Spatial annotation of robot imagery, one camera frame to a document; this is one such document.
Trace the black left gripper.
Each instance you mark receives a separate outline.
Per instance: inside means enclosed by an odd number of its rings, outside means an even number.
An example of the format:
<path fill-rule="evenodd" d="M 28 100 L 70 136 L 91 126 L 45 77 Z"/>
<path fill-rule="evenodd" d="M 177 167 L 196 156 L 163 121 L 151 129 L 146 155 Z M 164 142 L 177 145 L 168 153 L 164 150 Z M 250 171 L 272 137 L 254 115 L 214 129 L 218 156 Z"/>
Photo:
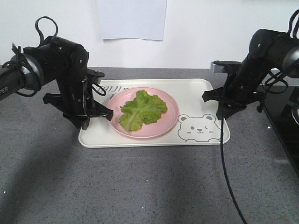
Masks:
<path fill-rule="evenodd" d="M 76 128 L 86 130 L 90 118 L 102 117 L 111 121 L 114 111 L 93 99 L 95 85 L 99 85 L 105 76 L 99 71 L 87 71 L 79 75 L 79 80 L 70 72 L 56 77 L 58 94 L 47 93 L 43 97 L 45 104 L 51 104 L 63 113 Z"/>

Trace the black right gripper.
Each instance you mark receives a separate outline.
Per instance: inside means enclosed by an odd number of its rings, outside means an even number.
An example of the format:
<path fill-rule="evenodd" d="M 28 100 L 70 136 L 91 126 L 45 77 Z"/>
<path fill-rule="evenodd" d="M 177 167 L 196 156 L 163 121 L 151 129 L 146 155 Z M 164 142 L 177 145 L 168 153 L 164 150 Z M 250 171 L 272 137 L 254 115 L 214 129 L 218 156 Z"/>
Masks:
<path fill-rule="evenodd" d="M 223 87 L 213 89 L 210 91 L 204 91 L 202 99 L 204 102 L 209 100 L 218 101 L 218 109 L 216 116 L 218 120 L 228 119 L 232 115 L 242 110 L 245 110 L 247 105 L 256 101 L 261 101 L 264 98 L 264 93 L 260 91 L 254 91 L 250 98 L 244 103 L 238 103 L 231 99 L 226 99 L 223 95 Z"/>

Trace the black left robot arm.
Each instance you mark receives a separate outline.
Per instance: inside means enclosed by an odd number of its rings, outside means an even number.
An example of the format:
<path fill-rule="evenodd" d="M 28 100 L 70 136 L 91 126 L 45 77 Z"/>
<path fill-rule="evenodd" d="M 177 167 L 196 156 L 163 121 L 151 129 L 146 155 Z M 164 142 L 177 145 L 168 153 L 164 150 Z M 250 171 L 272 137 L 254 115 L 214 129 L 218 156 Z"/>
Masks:
<path fill-rule="evenodd" d="M 47 93 L 43 101 L 60 110 L 76 128 L 86 130 L 91 118 L 111 121 L 113 110 L 93 98 L 94 92 L 105 96 L 106 91 L 100 86 L 105 74 L 87 67 L 89 53 L 82 45 L 58 37 L 57 33 L 45 38 L 38 23 L 36 20 L 39 45 L 21 48 L 13 44 L 14 56 L 1 66 L 0 98 L 13 93 L 32 97 L 55 80 L 59 93 Z"/>

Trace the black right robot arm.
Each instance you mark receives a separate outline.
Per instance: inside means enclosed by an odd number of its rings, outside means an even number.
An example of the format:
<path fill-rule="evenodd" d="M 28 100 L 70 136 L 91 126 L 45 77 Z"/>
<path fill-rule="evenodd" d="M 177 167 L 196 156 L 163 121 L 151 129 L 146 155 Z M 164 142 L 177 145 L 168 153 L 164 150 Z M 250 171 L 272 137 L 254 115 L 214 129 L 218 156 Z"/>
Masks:
<path fill-rule="evenodd" d="M 218 101 L 217 118 L 229 118 L 244 110 L 247 105 L 259 101 L 262 103 L 265 93 L 257 92 L 264 78 L 277 68 L 279 73 L 273 76 L 275 82 L 285 76 L 299 76 L 299 12 L 290 17 L 287 32 L 260 29 L 254 33 L 249 44 L 249 53 L 243 62 L 213 61 L 214 73 L 227 73 L 223 87 L 205 91 L 203 101 Z"/>

